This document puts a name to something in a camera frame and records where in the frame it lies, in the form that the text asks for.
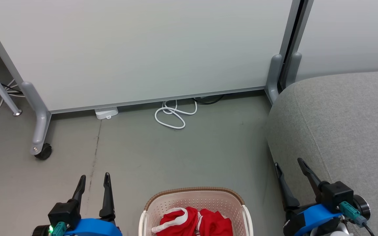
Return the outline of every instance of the white cable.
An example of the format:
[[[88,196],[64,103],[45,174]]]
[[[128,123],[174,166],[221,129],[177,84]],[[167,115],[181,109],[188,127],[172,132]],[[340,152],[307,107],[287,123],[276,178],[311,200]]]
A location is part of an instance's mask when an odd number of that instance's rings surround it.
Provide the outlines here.
[[[14,82],[14,80],[12,80],[7,86],[10,86],[13,82]],[[10,96],[13,96],[13,97],[24,97],[24,96],[22,96],[22,95],[10,94],[10,93],[12,93],[12,92],[16,92],[16,91],[7,91],[7,93],[9,93]],[[4,99],[1,99],[0,107],[2,106],[3,102],[4,102]]]
[[[175,102],[174,108],[170,108],[170,107],[168,107],[168,106],[167,106],[167,102],[168,102],[168,101],[164,101],[164,102],[162,102],[161,108],[157,109],[156,113],[154,114],[154,118],[156,118],[156,121],[159,122],[160,124],[166,126],[166,127],[170,127],[170,128],[173,128],[173,129],[183,129],[183,128],[186,126],[186,123],[185,123],[185,121],[183,120],[183,118],[182,118],[179,114],[177,114],[177,113],[181,113],[181,114],[184,114],[184,115],[193,115],[193,114],[195,114],[195,113],[198,111],[198,104],[197,104],[196,102],[195,102],[195,111],[192,112],[192,113],[184,112],[184,111],[178,110],[178,109],[177,109],[177,100],[174,100],[174,102]],[[179,118],[180,121],[183,123],[183,126],[181,126],[181,127],[174,127],[174,126],[171,126],[171,125],[169,125],[169,124],[166,124],[166,123],[164,123],[164,122],[159,121],[158,118],[157,118],[157,113],[158,113],[159,111],[161,111],[161,110],[162,110],[165,114],[167,114],[167,115],[171,115],[171,114],[173,114],[173,115],[177,116],[177,118]]]

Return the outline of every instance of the brown basket rim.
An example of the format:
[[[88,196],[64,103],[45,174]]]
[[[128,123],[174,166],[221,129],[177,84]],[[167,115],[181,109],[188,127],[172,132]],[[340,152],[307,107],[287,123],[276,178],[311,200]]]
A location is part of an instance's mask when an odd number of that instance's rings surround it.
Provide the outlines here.
[[[174,193],[182,193],[182,192],[194,192],[194,191],[217,191],[217,192],[226,192],[233,195],[237,200],[240,202],[241,205],[244,205],[244,200],[240,197],[238,193],[229,189],[229,188],[220,188],[220,187],[190,187],[190,188],[176,188],[172,190],[162,191],[157,193],[156,195],[152,196],[150,200],[148,200],[147,204],[144,207],[144,210],[147,211],[150,207],[151,203],[156,200],[158,197],[167,195],[167,194],[174,194]]]

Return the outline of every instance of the white basket handle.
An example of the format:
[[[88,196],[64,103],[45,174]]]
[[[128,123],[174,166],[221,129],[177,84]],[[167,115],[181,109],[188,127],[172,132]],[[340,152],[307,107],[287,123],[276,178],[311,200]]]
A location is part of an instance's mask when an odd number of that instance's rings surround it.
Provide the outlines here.
[[[250,212],[245,205],[243,207],[244,226],[246,227],[247,236],[253,236],[253,223],[250,217]]]
[[[147,226],[147,211],[143,211],[139,218],[138,236],[145,236]]]

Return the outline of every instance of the green connector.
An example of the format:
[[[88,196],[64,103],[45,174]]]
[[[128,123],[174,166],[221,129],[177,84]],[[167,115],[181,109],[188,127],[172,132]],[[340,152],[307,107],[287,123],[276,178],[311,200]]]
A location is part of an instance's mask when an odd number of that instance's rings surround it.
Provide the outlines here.
[[[357,209],[345,201],[339,204],[339,210],[342,212],[342,214],[353,220],[361,215]]]
[[[52,236],[63,236],[66,232],[66,225],[64,222],[59,222],[53,229]]]

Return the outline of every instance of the white power adapter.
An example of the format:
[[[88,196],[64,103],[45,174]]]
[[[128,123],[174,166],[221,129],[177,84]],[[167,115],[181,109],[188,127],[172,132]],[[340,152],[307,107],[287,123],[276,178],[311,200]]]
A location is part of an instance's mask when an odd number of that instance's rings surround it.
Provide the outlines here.
[[[117,111],[117,107],[94,109],[94,111],[96,112],[96,117],[99,120],[102,120],[102,119],[110,120],[112,116],[117,115],[119,113]]]

